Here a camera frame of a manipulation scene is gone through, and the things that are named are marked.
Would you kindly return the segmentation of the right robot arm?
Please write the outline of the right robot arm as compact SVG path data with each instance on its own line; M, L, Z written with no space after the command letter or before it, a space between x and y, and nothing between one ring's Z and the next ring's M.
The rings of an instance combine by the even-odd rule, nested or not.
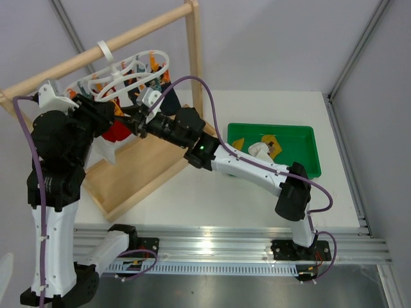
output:
M291 222L293 251L301 259L316 252L315 234L308 219L311 184L301 164L277 165L253 157L220 141L205 131L206 123L194 108L182 107L174 118L148 107L123 108L116 120L134 135L154 135L186 150L184 158L197 169L218 171L256 184L278 198L277 215Z

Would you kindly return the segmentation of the white plastic clip hanger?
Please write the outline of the white plastic clip hanger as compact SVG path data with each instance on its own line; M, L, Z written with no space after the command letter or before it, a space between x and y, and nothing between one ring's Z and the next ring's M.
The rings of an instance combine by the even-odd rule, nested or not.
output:
M116 62L105 41L99 41L98 47L107 66L72 82L64 90L64 96L73 98L81 94L99 102L111 101L150 81L159 80L170 66L170 58L164 51L142 51Z

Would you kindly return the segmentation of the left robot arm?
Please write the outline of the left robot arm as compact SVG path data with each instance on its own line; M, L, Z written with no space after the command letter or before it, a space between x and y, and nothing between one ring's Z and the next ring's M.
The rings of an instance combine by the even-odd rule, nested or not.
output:
M80 261L73 259L74 221L92 142L114 124L113 103L82 95L67 111L39 115L25 135L32 154L27 179L28 204L35 220L36 270L21 294L23 305L80 307L92 300L100 277L119 255L139 250L137 231L129 225L109 228L103 241Z

